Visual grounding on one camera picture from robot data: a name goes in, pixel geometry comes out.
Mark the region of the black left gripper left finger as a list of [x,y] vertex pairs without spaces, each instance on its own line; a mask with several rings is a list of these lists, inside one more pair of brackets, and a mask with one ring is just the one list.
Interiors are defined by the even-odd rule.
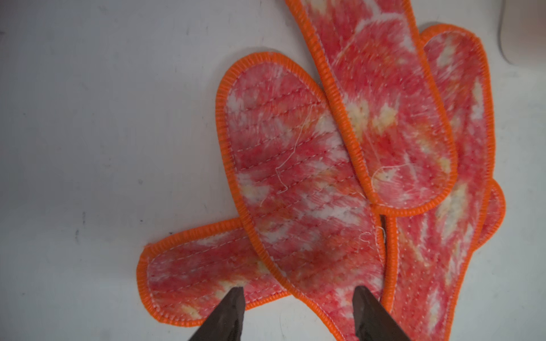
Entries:
[[213,309],[189,341],[240,341],[244,314],[244,289],[234,287]]

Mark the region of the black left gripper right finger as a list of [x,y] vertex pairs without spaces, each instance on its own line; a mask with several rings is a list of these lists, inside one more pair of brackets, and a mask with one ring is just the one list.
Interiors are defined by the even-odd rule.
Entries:
[[360,341],[410,341],[381,303],[365,286],[353,294],[355,334]]

